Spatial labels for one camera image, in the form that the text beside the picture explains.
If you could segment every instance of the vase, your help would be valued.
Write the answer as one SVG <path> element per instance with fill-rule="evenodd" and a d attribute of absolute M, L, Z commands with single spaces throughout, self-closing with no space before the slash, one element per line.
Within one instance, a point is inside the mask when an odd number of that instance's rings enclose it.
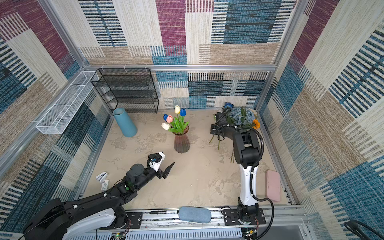
<path fill-rule="evenodd" d="M 185 153 L 189 150 L 190 144 L 189 144 L 189 139 L 187 136 L 187 132 L 189 130 L 189 126 L 184 129 L 184 133 L 175 133 L 175 150 L 178 153 Z"/>
<path fill-rule="evenodd" d="M 116 108 L 113 111 L 113 115 L 115 116 L 116 122 L 125 137 L 133 137 L 136 135 L 137 127 L 132 122 L 124 108 Z"/>

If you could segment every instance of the patterned wall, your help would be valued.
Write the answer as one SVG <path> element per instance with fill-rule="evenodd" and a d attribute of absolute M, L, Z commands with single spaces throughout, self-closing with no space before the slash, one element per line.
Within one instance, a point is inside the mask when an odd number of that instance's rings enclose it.
<path fill-rule="evenodd" d="M 384 2 L 310 0 L 293 36 L 260 111 L 288 184 L 318 239 L 384 234 Z"/>
<path fill-rule="evenodd" d="M 295 0 L 52 0 L 91 65 L 271 64 Z"/>
<path fill-rule="evenodd" d="M 268 72 L 152 72 L 159 109 L 220 108 L 225 102 L 256 107 Z"/>
<path fill-rule="evenodd" d="M 2 155 L 79 66 L 37 0 L 0 3 Z"/>
<path fill-rule="evenodd" d="M 110 115 L 92 90 L 62 135 L 39 133 L 0 182 L 0 231 L 22 232 L 51 199 L 73 200 Z"/>

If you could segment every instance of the blue vase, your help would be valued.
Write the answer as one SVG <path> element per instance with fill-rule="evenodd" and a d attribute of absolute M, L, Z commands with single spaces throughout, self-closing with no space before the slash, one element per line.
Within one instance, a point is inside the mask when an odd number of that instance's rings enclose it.
<path fill-rule="evenodd" d="M 133 137 L 136 135 L 137 127 L 132 122 L 124 108 L 116 108 L 113 111 L 113 115 L 115 116 L 116 122 L 125 137 Z"/>

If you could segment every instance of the white flower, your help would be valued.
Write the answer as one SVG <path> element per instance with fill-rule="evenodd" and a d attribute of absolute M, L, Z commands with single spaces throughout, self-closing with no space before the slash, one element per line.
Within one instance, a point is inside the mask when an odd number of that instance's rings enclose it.
<path fill-rule="evenodd" d="M 180 113 L 180 107 L 178 105 L 175 106 L 175 113 L 176 114 Z"/>
<path fill-rule="evenodd" d="M 170 125 L 168 123 L 165 123 L 165 122 L 161 124 L 161 127 L 164 128 L 165 130 L 170 129 Z"/>

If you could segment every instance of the table surface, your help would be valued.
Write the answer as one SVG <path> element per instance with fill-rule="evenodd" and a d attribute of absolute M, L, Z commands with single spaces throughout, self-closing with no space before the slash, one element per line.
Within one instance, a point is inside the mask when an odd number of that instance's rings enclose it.
<path fill-rule="evenodd" d="M 210 125 L 215 122 L 217 109 L 189 110 L 185 116 L 190 121 L 188 137 L 190 150 L 177 153 L 174 150 L 174 135 L 162 129 L 163 114 L 173 114 L 172 110 L 159 111 L 157 114 L 129 114 L 137 126 L 134 137 L 124 137 L 114 120 L 111 130 L 97 160 L 84 197 L 101 192 L 101 184 L 96 176 L 108 173 L 109 187 L 123 178 L 133 164 L 146 166 L 147 156 L 163 151 L 166 155 L 160 169 L 164 170 L 175 162 L 167 179 L 154 178 L 146 184 L 138 196 L 124 205 L 125 209 L 179 208 L 181 206 L 218 207 L 237 205 L 240 194 L 240 172 L 236 163 L 231 163 L 233 151 L 231 139 L 220 142 L 212 138 Z M 256 194 L 265 197 L 265 173 L 276 170 L 267 147 L 260 161 L 256 177 Z M 281 200 L 276 204 L 287 204 L 287 198 L 281 190 Z"/>

